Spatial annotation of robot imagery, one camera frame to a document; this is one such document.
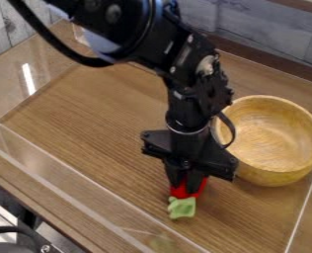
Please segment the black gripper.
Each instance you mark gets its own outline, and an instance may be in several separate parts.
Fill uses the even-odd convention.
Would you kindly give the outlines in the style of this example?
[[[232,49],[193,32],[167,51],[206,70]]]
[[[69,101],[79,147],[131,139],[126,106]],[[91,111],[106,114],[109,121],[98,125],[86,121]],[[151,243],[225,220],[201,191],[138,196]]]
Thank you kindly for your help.
[[[210,127],[185,133],[170,129],[146,130],[141,138],[145,142],[143,153],[163,159],[165,174],[171,187],[179,187],[189,169],[193,169],[186,174],[189,194],[198,193],[205,175],[226,181],[234,180],[238,159],[217,142]]]

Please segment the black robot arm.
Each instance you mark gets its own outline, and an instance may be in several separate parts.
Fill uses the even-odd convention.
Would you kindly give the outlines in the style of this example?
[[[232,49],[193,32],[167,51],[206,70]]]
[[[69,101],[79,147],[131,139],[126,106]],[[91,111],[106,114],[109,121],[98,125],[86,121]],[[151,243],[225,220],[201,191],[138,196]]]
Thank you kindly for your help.
[[[83,31],[107,63],[137,62],[163,81],[165,129],[142,132],[143,153],[165,167],[170,193],[195,197],[207,178],[232,181],[238,159],[213,135],[210,122],[228,123],[233,89],[209,39],[181,21],[175,0],[46,0]]]

